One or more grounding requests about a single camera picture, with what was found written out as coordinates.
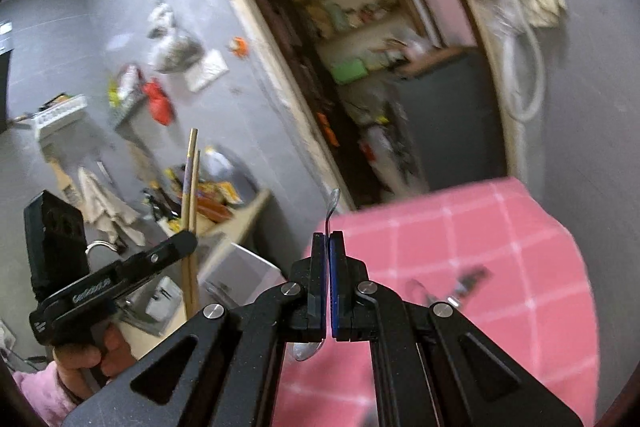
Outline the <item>left hand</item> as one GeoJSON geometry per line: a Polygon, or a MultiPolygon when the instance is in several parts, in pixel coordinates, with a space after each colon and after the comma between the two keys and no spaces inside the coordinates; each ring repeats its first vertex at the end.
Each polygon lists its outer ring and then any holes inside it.
{"type": "Polygon", "coordinates": [[[107,326],[103,336],[104,348],[93,345],[66,345],[53,349],[54,361],[61,383],[79,399],[93,395],[84,370],[97,367],[108,379],[117,377],[137,362],[131,347],[115,324],[107,326]]]}

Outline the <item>pink sleeve forearm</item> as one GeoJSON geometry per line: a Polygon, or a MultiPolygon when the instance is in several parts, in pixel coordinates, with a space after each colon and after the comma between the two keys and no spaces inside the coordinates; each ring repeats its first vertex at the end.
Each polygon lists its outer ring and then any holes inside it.
{"type": "Polygon", "coordinates": [[[61,426],[68,414],[77,407],[58,376],[55,362],[50,362],[42,371],[15,372],[12,377],[29,405],[48,426],[61,426]]]}

